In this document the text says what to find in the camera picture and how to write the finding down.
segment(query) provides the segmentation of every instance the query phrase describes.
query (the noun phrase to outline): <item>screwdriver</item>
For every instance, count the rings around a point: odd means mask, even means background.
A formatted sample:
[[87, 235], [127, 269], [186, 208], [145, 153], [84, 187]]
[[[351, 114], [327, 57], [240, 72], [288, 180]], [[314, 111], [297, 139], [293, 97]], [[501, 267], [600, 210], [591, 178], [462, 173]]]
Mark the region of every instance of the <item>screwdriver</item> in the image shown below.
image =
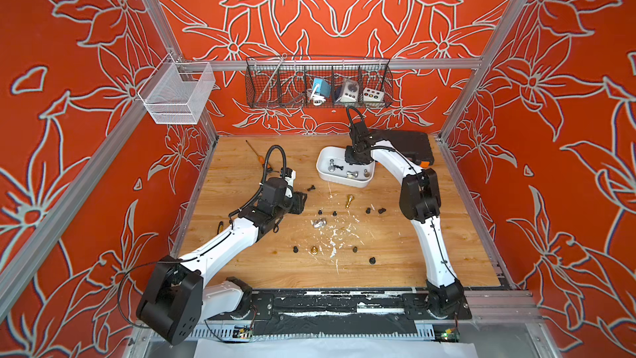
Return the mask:
[[[265, 165], [265, 158], [260, 156], [258, 154], [258, 152], [256, 152], [256, 149], [254, 149], [254, 147], [252, 147], [252, 144], [249, 143], [249, 141], [245, 140], [245, 142], [249, 145], [249, 147], [254, 151], [254, 154], [256, 154], [256, 156], [258, 156], [258, 161], [262, 164]], [[270, 173], [271, 171], [274, 171], [274, 169], [272, 168], [271, 164], [267, 164], [267, 172]]]

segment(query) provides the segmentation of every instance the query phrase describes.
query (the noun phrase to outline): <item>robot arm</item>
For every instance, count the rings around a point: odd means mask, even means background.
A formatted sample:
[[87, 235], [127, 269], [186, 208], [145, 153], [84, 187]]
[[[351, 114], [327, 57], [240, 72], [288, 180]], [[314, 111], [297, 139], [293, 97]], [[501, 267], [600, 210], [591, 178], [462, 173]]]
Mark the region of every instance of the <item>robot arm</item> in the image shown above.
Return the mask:
[[390, 141], [379, 139], [368, 131], [362, 114], [354, 123], [349, 115], [349, 135], [352, 146], [345, 150], [345, 160], [351, 164], [380, 162], [401, 183], [399, 206], [417, 232], [426, 261], [427, 310], [443, 319], [457, 312], [464, 303], [464, 288], [450, 264], [441, 235], [440, 188], [433, 169], [423, 169], [399, 153]]
[[[283, 155], [281, 177], [265, 180], [269, 156], [275, 147]], [[307, 195], [293, 191], [296, 172], [287, 168], [281, 147], [270, 148], [263, 168], [258, 191], [242, 208], [230, 214], [230, 218], [238, 214], [230, 227], [179, 259], [165, 256], [156, 262], [137, 306], [137, 317], [170, 344], [182, 342], [200, 318], [223, 312], [236, 318], [245, 317], [252, 291], [246, 283], [228, 278], [220, 285], [204, 286], [238, 253], [269, 231], [276, 232], [285, 214], [302, 213]]]
[[[373, 147], [389, 147], [394, 149], [393, 145], [386, 140], [373, 144]], [[417, 232], [422, 253], [424, 253], [424, 259], [426, 260], [428, 281], [436, 287], [451, 285], [455, 282], [457, 277], [448, 261], [444, 240], [441, 238], [440, 205], [437, 202], [440, 197], [439, 191], [435, 194], [436, 196], [421, 200], [419, 188], [416, 184], [418, 174], [424, 173], [429, 183], [432, 178], [436, 179], [437, 175], [432, 169], [424, 170], [397, 152], [391, 150], [374, 149], [371, 151], [371, 157], [375, 161], [380, 162], [389, 173], [393, 174], [393, 176], [402, 183], [400, 209], [404, 216], [410, 219], [411, 224]], [[417, 213], [416, 202], [422, 202], [424, 210], [421, 214]]]

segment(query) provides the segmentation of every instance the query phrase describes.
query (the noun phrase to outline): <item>wire mesh basket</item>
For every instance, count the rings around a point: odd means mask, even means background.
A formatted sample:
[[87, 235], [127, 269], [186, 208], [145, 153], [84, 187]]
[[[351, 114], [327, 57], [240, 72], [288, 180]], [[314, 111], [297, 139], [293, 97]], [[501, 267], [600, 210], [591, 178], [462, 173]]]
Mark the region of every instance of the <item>wire mesh basket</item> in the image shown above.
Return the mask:
[[[387, 58], [335, 58], [329, 56], [306, 57], [286, 55], [278, 57], [249, 57], [245, 73], [245, 95], [251, 108], [313, 107], [311, 95], [315, 79], [322, 79], [329, 87], [321, 108], [372, 107], [386, 108], [393, 102], [393, 75]], [[357, 100], [340, 101], [340, 89], [347, 80], [357, 83]], [[365, 88], [380, 91], [369, 101]]]
[[210, 97], [216, 78], [208, 63], [198, 81], [184, 81], [172, 63], [155, 89], [142, 98], [150, 116], [158, 124], [196, 124]]

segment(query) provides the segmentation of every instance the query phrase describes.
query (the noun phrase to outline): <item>white wire basket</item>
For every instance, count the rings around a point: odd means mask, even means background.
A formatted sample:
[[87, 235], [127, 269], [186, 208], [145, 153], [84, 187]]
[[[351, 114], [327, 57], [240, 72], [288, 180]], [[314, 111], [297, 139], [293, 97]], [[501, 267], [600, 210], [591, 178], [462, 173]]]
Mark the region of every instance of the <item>white wire basket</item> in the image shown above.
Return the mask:
[[209, 63], [198, 81], [182, 80], [177, 66], [170, 64], [155, 89], [143, 99], [144, 106], [157, 124], [196, 124], [215, 82]]

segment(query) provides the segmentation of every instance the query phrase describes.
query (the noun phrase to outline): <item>white plastic tray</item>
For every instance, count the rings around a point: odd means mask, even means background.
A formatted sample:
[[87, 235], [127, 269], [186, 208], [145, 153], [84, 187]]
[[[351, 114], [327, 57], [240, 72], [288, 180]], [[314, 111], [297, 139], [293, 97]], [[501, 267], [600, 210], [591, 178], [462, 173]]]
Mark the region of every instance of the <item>white plastic tray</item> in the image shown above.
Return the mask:
[[[343, 169], [329, 171], [330, 159], [333, 159], [333, 164], [343, 166]], [[369, 184], [369, 181], [373, 178], [375, 172], [375, 162], [370, 164], [349, 164], [345, 162], [345, 149], [340, 147], [324, 147], [318, 155], [316, 161], [316, 170], [320, 178], [330, 182], [337, 182], [338, 184], [345, 184], [346, 186], [364, 188]], [[369, 172], [369, 176], [364, 176], [364, 171]], [[346, 176], [347, 171], [357, 171], [358, 177], [356, 179], [349, 179]]]

